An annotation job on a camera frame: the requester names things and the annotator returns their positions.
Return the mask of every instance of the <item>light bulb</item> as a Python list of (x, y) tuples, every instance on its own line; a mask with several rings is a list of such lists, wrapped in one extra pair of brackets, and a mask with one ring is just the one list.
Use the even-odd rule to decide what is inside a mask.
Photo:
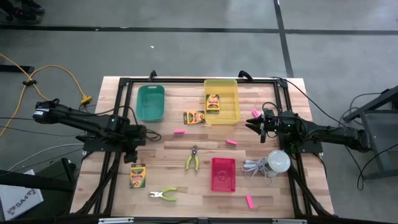
[(273, 171), (285, 172), (290, 167), (290, 158), (286, 152), (274, 150), (268, 155), (268, 164)]

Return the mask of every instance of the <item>gray floor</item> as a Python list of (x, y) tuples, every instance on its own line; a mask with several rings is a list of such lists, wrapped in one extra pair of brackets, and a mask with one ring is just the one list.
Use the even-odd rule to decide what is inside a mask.
[[(37, 1), (47, 8), (42, 22), (46, 25), (277, 28), (271, 0), (120, 0), (117, 4), (105, 0)], [(280, 5), (286, 29), (398, 29), (398, 2), (393, 0), (281, 0)], [(397, 36), (288, 35), (287, 43), (294, 76), (305, 79), (308, 95), (334, 118), (348, 109), (356, 95), (380, 92), (398, 84)], [(159, 75), (235, 76), (245, 70), (255, 77), (286, 77), (278, 34), (0, 30), (0, 52), (21, 65), (39, 68), (57, 64), (70, 69), (94, 101), (105, 75), (148, 75), (155, 69)], [(25, 76), (1, 76), (1, 116), (10, 116)], [(37, 79), (47, 97), (78, 106), (81, 96), (66, 73), (50, 69), (38, 74)], [(355, 105), (370, 99), (365, 96)], [(39, 100), (30, 88), (18, 117), (31, 117)], [(335, 125), (314, 106), (312, 114), (318, 124)], [(54, 134), (79, 132), (30, 121), (13, 121), (11, 127)], [(77, 141), (7, 130), (0, 138), (0, 169), (8, 169), (46, 147), (73, 142)], [(366, 182), (359, 192), (359, 172), (345, 149), (332, 144), (323, 146), (335, 213), (347, 218), (398, 222), (398, 178)], [(72, 150), (48, 152), (25, 165)], [(354, 155), (361, 166), (371, 157)], [(81, 152), (68, 157), (79, 163)]]

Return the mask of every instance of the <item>wooden table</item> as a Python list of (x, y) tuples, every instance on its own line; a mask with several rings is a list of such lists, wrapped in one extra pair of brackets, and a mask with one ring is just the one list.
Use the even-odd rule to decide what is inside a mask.
[[(104, 77), (99, 93), (96, 112), (114, 107), (120, 77)], [(291, 78), (305, 91), (303, 79)], [(132, 90), (131, 107), (136, 108), (138, 88), (147, 83), (135, 83)], [(122, 161), (118, 172), (112, 216), (130, 217), (241, 217), (241, 218), (292, 218), (294, 217), (287, 173), (274, 177), (271, 186), (266, 185), (264, 176), (259, 174), (251, 179), (244, 178), (241, 170), (246, 159), (259, 159), (271, 151), (279, 149), (277, 138), (267, 138), (260, 143), (260, 137), (245, 127), (245, 120), (252, 118), (251, 110), (261, 111), (265, 101), (275, 103), (272, 85), (239, 84), (239, 105), (241, 120), (234, 125), (212, 126), (209, 124), (184, 125), (183, 112), (203, 110), (205, 105), (202, 83), (160, 83), (165, 88), (165, 116), (161, 123), (146, 123), (149, 129), (162, 135), (160, 142), (147, 142), (140, 146), (138, 163), (147, 166), (146, 187), (129, 188), (131, 164)], [(303, 119), (312, 120), (308, 100), (294, 86), (289, 84), (293, 111)], [(185, 129), (183, 135), (175, 135), (175, 129)], [(238, 142), (237, 146), (226, 144), (226, 139)], [(200, 169), (195, 172), (193, 165), (185, 171), (185, 161), (192, 146), (198, 146)], [(71, 212), (77, 211), (88, 200), (100, 179), (103, 152), (94, 152), (83, 161), (80, 170)], [(212, 192), (210, 189), (211, 158), (230, 157), (236, 159), (236, 192)], [(328, 184), (319, 158), (303, 154), (303, 164), (307, 184), (326, 210), (333, 213)], [(150, 191), (160, 191), (166, 187), (178, 187), (171, 192), (178, 202), (166, 202), (150, 198)], [(246, 195), (252, 195), (254, 209), (249, 209)], [(298, 190), (300, 204), (302, 193)]]

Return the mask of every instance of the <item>coiled white cable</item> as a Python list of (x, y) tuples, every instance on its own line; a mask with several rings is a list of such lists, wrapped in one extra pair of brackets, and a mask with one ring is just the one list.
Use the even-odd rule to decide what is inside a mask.
[(267, 185), (272, 185), (272, 177), (275, 177), (278, 174), (278, 172), (273, 171), (269, 167), (268, 157), (262, 157), (258, 161), (246, 160), (242, 166), (242, 170), (244, 171), (244, 178), (246, 179), (248, 179), (248, 172), (253, 171), (252, 175), (249, 177), (251, 178), (260, 171), (264, 175)]

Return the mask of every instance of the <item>yellow-handled pliers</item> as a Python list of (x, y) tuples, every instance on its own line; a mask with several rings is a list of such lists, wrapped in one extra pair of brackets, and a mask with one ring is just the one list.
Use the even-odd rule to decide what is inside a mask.
[(189, 163), (191, 162), (192, 158), (195, 158), (195, 170), (199, 170), (199, 157), (198, 157), (198, 146), (192, 147), (192, 155), (188, 157), (187, 162), (185, 163), (185, 170), (189, 169)]
[(169, 191), (176, 191), (176, 187), (167, 187), (166, 189), (163, 189), (161, 192), (149, 192), (150, 197), (161, 197), (163, 200), (166, 200), (168, 202), (176, 202), (176, 198), (169, 198), (166, 196), (163, 196), (163, 193), (169, 192)]

